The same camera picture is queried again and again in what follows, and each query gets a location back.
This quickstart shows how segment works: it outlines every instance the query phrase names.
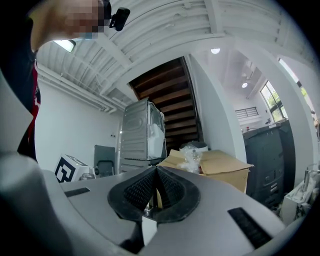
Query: round ceiling light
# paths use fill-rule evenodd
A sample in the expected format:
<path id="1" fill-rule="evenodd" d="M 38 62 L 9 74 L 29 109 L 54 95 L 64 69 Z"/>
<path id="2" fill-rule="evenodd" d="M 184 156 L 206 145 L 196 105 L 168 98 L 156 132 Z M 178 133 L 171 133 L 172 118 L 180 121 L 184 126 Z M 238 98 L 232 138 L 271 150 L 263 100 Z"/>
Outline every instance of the round ceiling light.
<path id="1" fill-rule="evenodd" d="M 211 49 L 211 52 L 213 54 L 218 54 L 220 52 L 220 48 L 214 48 L 214 49 Z"/>

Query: plastic wrap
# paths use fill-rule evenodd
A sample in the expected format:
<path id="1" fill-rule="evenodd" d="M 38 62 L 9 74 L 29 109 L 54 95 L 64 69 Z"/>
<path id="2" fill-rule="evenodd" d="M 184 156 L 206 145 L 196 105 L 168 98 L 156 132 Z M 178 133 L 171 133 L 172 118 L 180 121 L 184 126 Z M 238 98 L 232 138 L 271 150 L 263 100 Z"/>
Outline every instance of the plastic wrap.
<path id="1" fill-rule="evenodd" d="M 190 173 L 198 174 L 200 172 L 200 160 L 202 157 L 201 152 L 196 151 L 196 147 L 192 145 L 187 145 L 180 149 L 183 154 L 185 162 L 179 163 L 177 167 L 187 170 Z"/>

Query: rectangular ceiling light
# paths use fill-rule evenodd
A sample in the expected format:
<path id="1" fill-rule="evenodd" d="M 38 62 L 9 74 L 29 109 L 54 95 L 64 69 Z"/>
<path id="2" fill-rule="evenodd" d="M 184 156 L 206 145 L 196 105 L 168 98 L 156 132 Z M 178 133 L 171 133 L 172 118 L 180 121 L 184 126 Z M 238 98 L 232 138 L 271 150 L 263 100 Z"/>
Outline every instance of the rectangular ceiling light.
<path id="1" fill-rule="evenodd" d="M 66 49 L 69 53 L 71 53 L 76 46 L 76 42 L 73 40 L 55 40 L 54 42 Z"/>

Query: wooden staircase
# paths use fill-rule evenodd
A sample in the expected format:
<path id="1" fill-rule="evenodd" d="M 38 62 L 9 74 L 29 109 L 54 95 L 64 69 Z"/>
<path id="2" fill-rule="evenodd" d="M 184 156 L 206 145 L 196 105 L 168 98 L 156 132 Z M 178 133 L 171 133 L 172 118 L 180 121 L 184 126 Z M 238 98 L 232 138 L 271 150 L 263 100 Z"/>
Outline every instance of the wooden staircase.
<path id="1" fill-rule="evenodd" d="M 162 64 L 132 80 L 139 100 L 149 98 L 164 114 L 167 151 L 203 141 L 194 91 L 184 58 Z"/>

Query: white ceiling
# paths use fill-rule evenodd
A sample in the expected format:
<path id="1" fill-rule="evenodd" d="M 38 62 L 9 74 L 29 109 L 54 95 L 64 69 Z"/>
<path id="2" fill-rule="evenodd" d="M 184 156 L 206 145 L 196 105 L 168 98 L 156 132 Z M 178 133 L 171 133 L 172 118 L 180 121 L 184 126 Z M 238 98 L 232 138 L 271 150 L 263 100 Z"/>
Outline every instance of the white ceiling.
<path id="1" fill-rule="evenodd" d="M 314 61 L 305 38 L 271 0 L 110 2 L 112 13 L 119 7 L 131 10 L 122 31 L 106 29 L 96 40 L 79 40 L 72 53 L 49 42 L 37 54 L 41 67 L 71 83 L 40 75 L 41 81 L 102 111 L 123 111 L 126 105 L 137 100 L 126 84 L 162 64 L 160 60 L 148 62 L 153 57 L 165 56 L 163 61 L 170 61 L 198 51 L 201 43 L 209 41 L 241 37 L 274 53 L 295 57 L 308 64 Z M 169 53 L 173 48 L 181 51 Z M 235 50 L 221 48 L 221 52 L 215 56 L 211 54 L 208 61 L 215 66 L 221 83 L 229 87 L 239 83 L 246 58 Z"/>

